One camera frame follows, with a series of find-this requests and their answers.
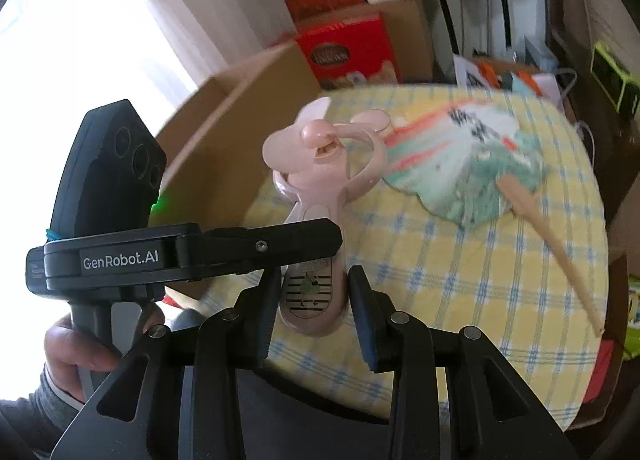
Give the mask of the grey left forearm sleeve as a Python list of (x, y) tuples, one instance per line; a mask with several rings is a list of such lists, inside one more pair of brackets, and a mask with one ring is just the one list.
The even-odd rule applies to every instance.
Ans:
[(1, 414), (12, 430), (31, 451), (45, 457), (82, 408), (82, 402), (54, 384), (48, 366), (32, 394), (1, 402)]

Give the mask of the person's left hand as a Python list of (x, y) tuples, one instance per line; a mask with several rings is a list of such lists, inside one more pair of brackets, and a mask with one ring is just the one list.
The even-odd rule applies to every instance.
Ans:
[(70, 315), (56, 321), (44, 335), (44, 354), (48, 378), (56, 388), (85, 402), (80, 370), (110, 373), (120, 362), (120, 356), (93, 336), (73, 328)]

